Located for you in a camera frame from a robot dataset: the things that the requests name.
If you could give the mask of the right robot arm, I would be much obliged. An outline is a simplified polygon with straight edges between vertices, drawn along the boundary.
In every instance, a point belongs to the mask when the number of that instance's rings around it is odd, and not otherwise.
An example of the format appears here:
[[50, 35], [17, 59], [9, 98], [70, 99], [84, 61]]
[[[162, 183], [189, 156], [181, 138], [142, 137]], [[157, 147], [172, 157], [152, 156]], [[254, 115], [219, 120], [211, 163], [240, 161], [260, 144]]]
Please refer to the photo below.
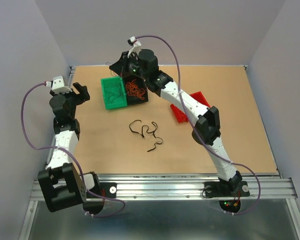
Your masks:
[[124, 78], [141, 78], [148, 90], [186, 114], [193, 126], [193, 139], [207, 149], [217, 170], [219, 182], [216, 185], [208, 184], [208, 194], [231, 196], [238, 191], [242, 176], [223, 146], [218, 108], [199, 103], [179, 88], [171, 76], [160, 70], [158, 59], [152, 50], [143, 49], [138, 54], [123, 52], [109, 69]]

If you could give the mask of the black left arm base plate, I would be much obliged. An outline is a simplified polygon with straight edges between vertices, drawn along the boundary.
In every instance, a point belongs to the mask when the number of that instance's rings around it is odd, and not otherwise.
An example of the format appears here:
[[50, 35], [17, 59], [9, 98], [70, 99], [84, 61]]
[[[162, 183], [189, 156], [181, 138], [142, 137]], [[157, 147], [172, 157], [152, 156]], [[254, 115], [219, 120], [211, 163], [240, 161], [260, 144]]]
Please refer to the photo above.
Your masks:
[[100, 182], [96, 185], [93, 181], [86, 184], [91, 192], [107, 198], [116, 198], [117, 183], [116, 182]]

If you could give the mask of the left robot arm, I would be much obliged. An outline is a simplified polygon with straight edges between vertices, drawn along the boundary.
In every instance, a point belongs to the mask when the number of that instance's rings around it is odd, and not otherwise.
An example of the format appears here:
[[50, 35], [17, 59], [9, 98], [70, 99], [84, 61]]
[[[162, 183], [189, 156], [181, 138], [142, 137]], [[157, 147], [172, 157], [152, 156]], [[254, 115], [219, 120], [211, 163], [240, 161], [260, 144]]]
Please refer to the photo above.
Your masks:
[[49, 105], [55, 115], [53, 128], [55, 145], [50, 162], [38, 174], [38, 181], [50, 212], [82, 204], [87, 195], [101, 193], [99, 179], [94, 172], [80, 177], [71, 155], [80, 137], [80, 124], [75, 117], [76, 107], [90, 99], [86, 86], [74, 83], [74, 92], [61, 77], [47, 82], [52, 98]]

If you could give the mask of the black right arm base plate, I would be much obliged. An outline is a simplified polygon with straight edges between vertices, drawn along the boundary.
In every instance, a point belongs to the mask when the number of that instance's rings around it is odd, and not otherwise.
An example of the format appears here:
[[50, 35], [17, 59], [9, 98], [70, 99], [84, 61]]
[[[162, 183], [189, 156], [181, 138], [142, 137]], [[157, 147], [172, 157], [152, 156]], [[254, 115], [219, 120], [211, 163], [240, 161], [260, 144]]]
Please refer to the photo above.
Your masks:
[[235, 187], [233, 190], [230, 189], [229, 186], [227, 186], [224, 183], [221, 183], [220, 181], [208, 181], [204, 184], [205, 189], [205, 196], [207, 198], [226, 198], [226, 197], [237, 197], [240, 195], [241, 197], [249, 197], [249, 187], [246, 181], [242, 181], [239, 183], [237, 187]]

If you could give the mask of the red plastic bin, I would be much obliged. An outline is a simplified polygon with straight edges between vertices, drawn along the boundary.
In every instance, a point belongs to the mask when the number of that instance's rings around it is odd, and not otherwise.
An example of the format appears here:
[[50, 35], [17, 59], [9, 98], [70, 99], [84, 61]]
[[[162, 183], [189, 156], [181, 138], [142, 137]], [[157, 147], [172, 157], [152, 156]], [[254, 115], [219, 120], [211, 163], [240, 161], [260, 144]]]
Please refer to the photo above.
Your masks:
[[[197, 102], [210, 107], [210, 104], [208, 103], [208, 101], [206, 100], [206, 98], [204, 97], [202, 92], [197, 91], [195, 93], [190, 94], [190, 96], [193, 97]], [[178, 123], [188, 122], [187, 116], [179, 108], [177, 108], [173, 104], [170, 105], [170, 108], [171, 108], [176, 120], [178, 121]]]

